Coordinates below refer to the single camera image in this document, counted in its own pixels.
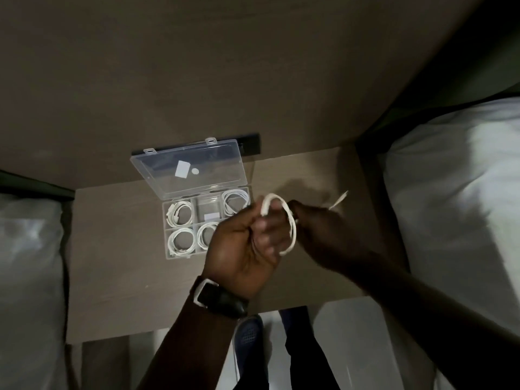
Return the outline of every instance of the white label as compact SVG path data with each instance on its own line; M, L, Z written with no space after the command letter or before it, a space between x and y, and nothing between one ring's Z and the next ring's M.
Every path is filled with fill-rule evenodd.
M214 220L214 219L220 219L220 214L218 212L207 213L207 214L204 215L204 221L205 222L209 222L209 221Z
M177 163L177 169L175 170L175 176L179 178L186 178L188 176L188 172L190 171L190 163L179 160Z

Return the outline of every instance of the wooden wall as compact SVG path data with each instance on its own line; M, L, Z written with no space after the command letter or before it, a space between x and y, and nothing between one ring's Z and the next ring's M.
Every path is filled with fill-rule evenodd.
M131 150L368 128L482 0L0 0L0 169L77 189Z

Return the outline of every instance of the black watch strap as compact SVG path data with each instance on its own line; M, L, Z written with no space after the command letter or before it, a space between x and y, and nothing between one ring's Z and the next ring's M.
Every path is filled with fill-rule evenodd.
M223 314L231 319L240 319L248 315L249 301L228 292L211 279L197 277L192 293L193 302L210 312Z

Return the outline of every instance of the wooden surface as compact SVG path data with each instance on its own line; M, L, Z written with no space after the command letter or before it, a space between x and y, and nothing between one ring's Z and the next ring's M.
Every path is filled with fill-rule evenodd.
M345 190L347 221L373 249L382 244L354 147L246 164L255 196L323 205ZM144 181L80 189L73 208L67 342L170 327L200 274L204 256L167 261L161 202ZM270 311L359 296L342 276L319 268L299 247L283 258L255 301Z
M77 189L132 150L367 129L481 0L0 0L0 169Z

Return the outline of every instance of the clear plastic box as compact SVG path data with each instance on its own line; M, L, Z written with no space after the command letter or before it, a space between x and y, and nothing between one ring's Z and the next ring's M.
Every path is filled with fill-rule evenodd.
M167 259L186 258L194 254L204 253L197 239L192 241L188 233L181 233L175 238L175 245L187 249L192 242L195 249L189 254L171 255L168 238L179 228L190 228L197 238L198 230L208 222L220 222L226 218L222 194L228 190L244 190L251 197L251 189L247 185L242 157L237 140L217 141L208 138L205 142L186 147L156 151L145 149L143 154L130 158L153 191L163 201L164 251ZM186 201L193 208L192 222L172 227L166 214L168 209L179 201ZM228 205L238 211L244 207L244 198L232 196ZM178 222L184 223L190 218L188 208L179 211ZM206 245L211 240L211 229L203 231Z

